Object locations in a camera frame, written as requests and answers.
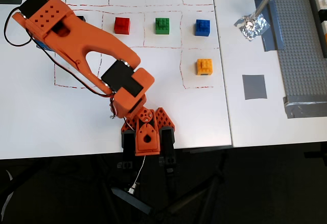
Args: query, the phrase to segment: aluminum foil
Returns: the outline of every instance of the aluminum foil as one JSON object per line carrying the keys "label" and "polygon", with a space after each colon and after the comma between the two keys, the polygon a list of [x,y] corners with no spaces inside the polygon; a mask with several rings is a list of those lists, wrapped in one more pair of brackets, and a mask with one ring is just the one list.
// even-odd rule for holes
{"label": "aluminum foil", "polygon": [[254,18],[253,15],[243,16],[234,25],[237,27],[239,24],[242,24],[240,30],[249,41],[256,36],[261,36],[270,27],[263,14],[260,14],[258,18]]}

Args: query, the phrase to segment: black wire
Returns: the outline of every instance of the black wire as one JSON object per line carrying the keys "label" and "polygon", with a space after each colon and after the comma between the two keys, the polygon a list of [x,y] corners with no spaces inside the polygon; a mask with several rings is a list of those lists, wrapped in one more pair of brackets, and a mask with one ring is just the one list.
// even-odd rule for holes
{"label": "black wire", "polygon": [[57,66],[59,66],[60,68],[62,68],[64,71],[67,71],[69,74],[71,74],[73,77],[76,78],[76,80],[78,80],[80,83],[82,83],[88,90],[90,90],[92,93],[96,94],[96,95],[99,95],[101,97],[113,97],[114,93],[113,94],[110,94],[110,95],[106,95],[106,94],[100,94],[96,91],[94,91],[91,87],[89,87],[85,82],[83,82],[81,79],[79,79],[73,72],[71,72],[70,70],[68,70],[67,68],[63,67],[61,64],[59,64],[58,62],[56,62],[51,56],[50,54],[48,54],[41,46],[40,44],[33,38],[32,34],[29,33],[29,31],[26,29],[26,32],[28,34],[28,36],[30,37],[30,39],[23,43],[23,44],[13,44],[11,41],[8,40],[7,38],[7,35],[6,35],[6,31],[7,31],[7,26],[8,26],[8,22],[9,22],[9,19],[11,17],[11,15],[16,11],[18,10],[19,7],[16,7],[14,8],[13,10],[11,10],[11,12],[9,13],[7,19],[6,19],[6,22],[5,22],[5,25],[4,25],[4,37],[5,37],[5,40],[7,41],[7,43],[9,43],[10,45],[12,46],[15,46],[15,47],[22,47],[22,46],[25,46],[27,44],[29,44],[31,41],[34,41],[36,45],[38,45],[44,52],[45,54],[50,58],[50,60],[52,60],[52,62],[54,64],[56,64]]}
{"label": "black wire", "polygon": [[7,43],[9,43],[10,45],[12,45],[12,46],[14,46],[14,47],[22,47],[22,46],[25,46],[25,45],[29,44],[29,43],[31,42],[31,40],[32,40],[32,37],[30,36],[30,39],[29,39],[27,42],[23,43],[23,44],[13,44],[13,43],[12,43],[11,41],[9,41],[8,38],[7,38],[6,31],[7,31],[7,26],[8,26],[9,19],[10,19],[11,15],[12,15],[16,10],[18,10],[18,9],[19,9],[19,7],[16,7],[16,8],[14,8],[13,10],[11,10],[11,12],[9,13],[9,15],[8,15],[8,17],[7,17],[7,19],[6,19],[5,26],[4,26],[4,36],[5,36],[5,40],[7,41]]}
{"label": "black wire", "polygon": [[80,83],[82,83],[88,90],[90,90],[92,93],[94,93],[94,94],[96,94],[96,95],[99,95],[99,96],[101,96],[101,97],[105,97],[105,98],[109,98],[109,97],[112,97],[113,95],[114,95],[114,93],[113,94],[110,94],[110,95],[106,95],[106,94],[100,94],[100,93],[98,93],[98,92],[96,92],[96,91],[94,91],[91,87],[89,87],[85,82],[83,82],[81,79],[79,79],[73,72],[71,72],[69,69],[67,69],[67,68],[65,68],[64,66],[62,66],[61,64],[59,64],[57,61],[55,61],[52,57],[51,57],[51,55],[46,51],[46,50],[44,50],[41,46],[40,46],[40,44],[32,37],[32,35],[30,35],[30,33],[29,33],[29,31],[26,29],[26,32],[27,32],[27,34],[30,36],[30,38],[31,38],[31,40],[33,41],[33,42],[35,42],[35,44],[36,45],[38,45],[42,50],[43,50],[43,52],[45,52],[45,54],[49,57],[49,59],[50,60],[52,60],[52,62],[54,63],[54,64],[56,64],[57,66],[59,66],[60,68],[62,68],[64,71],[67,71],[69,74],[71,74],[73,77],[75,77],[76,78],[76,80],[77,81],[79,81]]}

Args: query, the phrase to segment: white paper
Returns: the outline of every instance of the white paper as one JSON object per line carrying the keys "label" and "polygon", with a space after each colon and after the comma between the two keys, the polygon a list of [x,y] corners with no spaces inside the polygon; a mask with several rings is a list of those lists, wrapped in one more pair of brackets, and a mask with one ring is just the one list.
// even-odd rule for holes
{"label": "white paper", "polygon": [[[171,117],[175,148],[231,144],[213,0],[64,1],[76,15],[111,34],[115,17],[130,18],[130,35],[114,35],[140,56],[139,67],[154,76],[146,107],[163,107]],[[4,24],[13,7],[0,7]],[[156,17],[170,19],[169,35],[155,34]],[[194,35],[196,19],[211,21],[209,37]],[[13,42],[26,38],[13,20],[8,35]],[[109,118],[108,99],[54,68],[33,43],[14,48],[0,37],[0,47],[0,81],[8,83],[1,94],[0,159],[122,151],[123,120]],[[211,76],[196,76],[198,58],[213,60]],[[91,52],[87,61],[100,77],[115,60]]]}

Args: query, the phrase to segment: robotic arm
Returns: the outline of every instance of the robotic arm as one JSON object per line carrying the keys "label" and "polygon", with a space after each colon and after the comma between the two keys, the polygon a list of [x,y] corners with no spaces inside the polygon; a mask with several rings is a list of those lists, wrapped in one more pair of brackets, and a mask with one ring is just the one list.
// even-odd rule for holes
{"label": "robotic arm", "polygon": [[[155,112],[143,107],[154,78],[143,68],[134,71],[141,62],[135,52],[108,32],[79,19],[62,0],[26,0],[18,9],[13,18],[34,41],[53,49],[104,93],[99,95],[113,98],[114,114],[127,118],[122,127],[123,144],[133,141],[135,155],[160,154],[160,146],[165,155],[172,154],[175,126],[162,108]],[[101,79],[86,61],[90,51],[116,59]],[[170,157],[175,164],[174,155]]]}

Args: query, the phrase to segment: red block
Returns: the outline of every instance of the red block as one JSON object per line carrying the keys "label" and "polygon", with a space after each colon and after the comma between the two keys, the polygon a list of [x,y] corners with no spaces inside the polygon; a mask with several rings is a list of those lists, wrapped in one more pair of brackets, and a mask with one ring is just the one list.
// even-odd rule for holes
{"label": "red block", "polygon": [[114,22],[114,32],[116,34],[129,35],[129,27],[131,26],[131,21],[129,18],[119,18],[116,17]]}

